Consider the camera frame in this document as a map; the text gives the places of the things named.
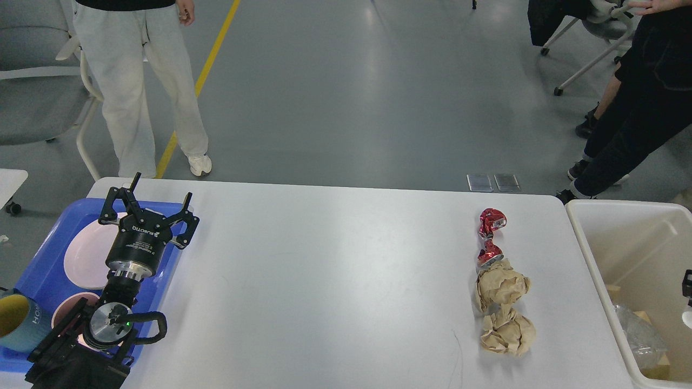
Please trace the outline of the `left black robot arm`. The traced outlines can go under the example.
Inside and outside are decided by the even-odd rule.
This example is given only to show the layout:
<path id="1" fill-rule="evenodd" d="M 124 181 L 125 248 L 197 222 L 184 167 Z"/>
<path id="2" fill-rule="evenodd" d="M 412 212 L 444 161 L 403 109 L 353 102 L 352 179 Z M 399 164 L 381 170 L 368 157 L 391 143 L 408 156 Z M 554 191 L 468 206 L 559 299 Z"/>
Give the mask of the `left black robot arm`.
<path id="1" fill-rule="evenodd" d="M 135 312 L 134 305 L 143 280 L 158 274 L 165 247 L 188 246 L 199 219 L 189 209 L 192 193 L 170 216 L 141 207 L 134 194 L 140 177 L 109 190 L 97 222 L 118 233 L 104 261 L 104 290 L 92 306 L 79 299 L 28 354 L 25 381 L 34 388 L 119 388 L 130 372 L 131 348 L 166 336 L 163 313 Z"/>

